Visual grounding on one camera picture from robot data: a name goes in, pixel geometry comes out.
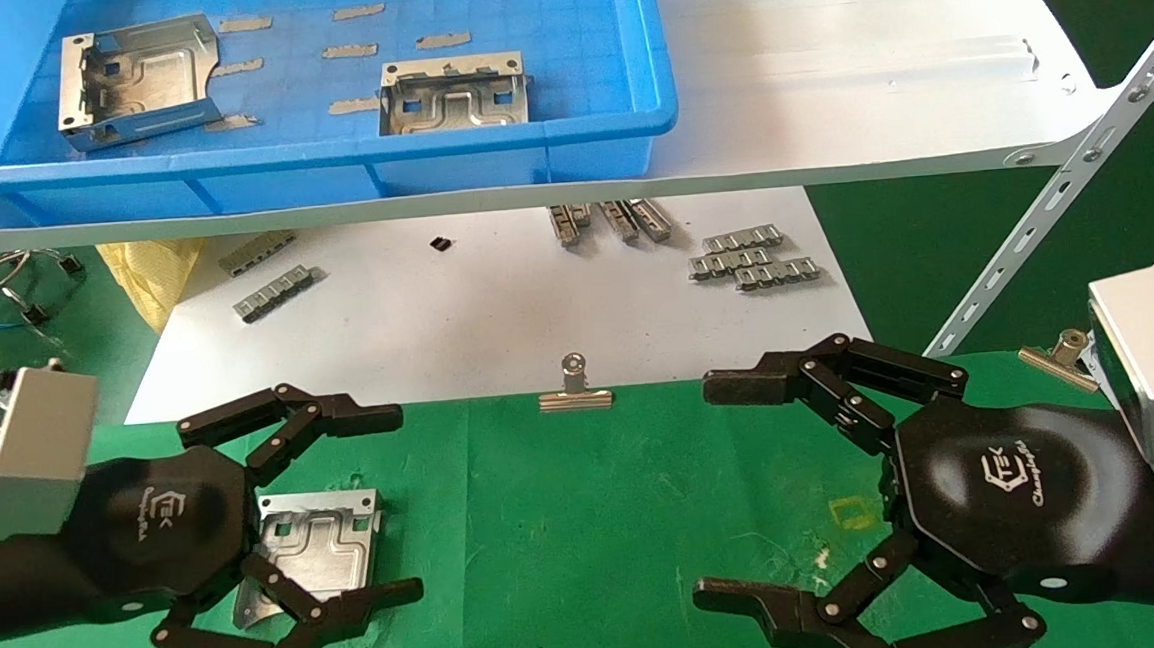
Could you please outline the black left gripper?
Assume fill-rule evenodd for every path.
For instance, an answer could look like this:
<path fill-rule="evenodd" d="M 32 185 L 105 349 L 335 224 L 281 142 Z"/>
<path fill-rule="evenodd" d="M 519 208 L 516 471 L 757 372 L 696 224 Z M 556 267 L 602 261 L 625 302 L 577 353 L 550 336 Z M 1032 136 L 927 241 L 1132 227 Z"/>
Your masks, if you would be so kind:
<path fill-rule="evenodd" d="M 247 455 L 247 473 L 212 449 L 268 425 L 277 429 Z M 78 568 L 95 593 L 87 615 L 133 618 L 172 606 L 151 634 L 156 648 L 322 648 L 362 636 L 374 612 L 424 598 L 424 581 L 400 578 L 331 600 L 310 596 L 250 553 L 252 484 L 279 479 L 319 437 L 391 434 L 403 425 L 399 404 L 364 406 L 347 393 L 313 395 L 278 384 L 181 419 L 187 450 L 178 455 L 90 465 L 75 502 Z M 279 642 L 193 626 L 201 609 L 226 597 L 241 578 L 295 621 Z"/>

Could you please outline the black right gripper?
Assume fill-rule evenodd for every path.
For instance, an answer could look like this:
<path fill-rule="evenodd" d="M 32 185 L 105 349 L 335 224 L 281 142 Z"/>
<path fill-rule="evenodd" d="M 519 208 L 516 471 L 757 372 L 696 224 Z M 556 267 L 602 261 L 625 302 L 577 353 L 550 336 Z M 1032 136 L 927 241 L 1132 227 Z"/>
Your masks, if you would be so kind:
<path fill-rule="evenodd" d="M 1118 419 L 1040 404 L 973 408 L 968 372 L 908 351 L 833 334 L 805 351 L 766 352 L 750 369 L 703 376 L 714 406 L 801 402 L 868 455 L 896 454 L 911 523 L 967 577 L 1052 600 L 1112 598 L 1124 583 L 1121 541 L 1148 468 Z M 931 404 L 896 429 L 862 392 Z M 861 615 L 920 557 L 893 530 L 826 596 L 793 585 L 702 578 L 694 605 L 759 624 L 774 648 L 1031 648 L 1043 616 L 1005 586 L 977 583 L 984 617 L 886 643 Z"/>

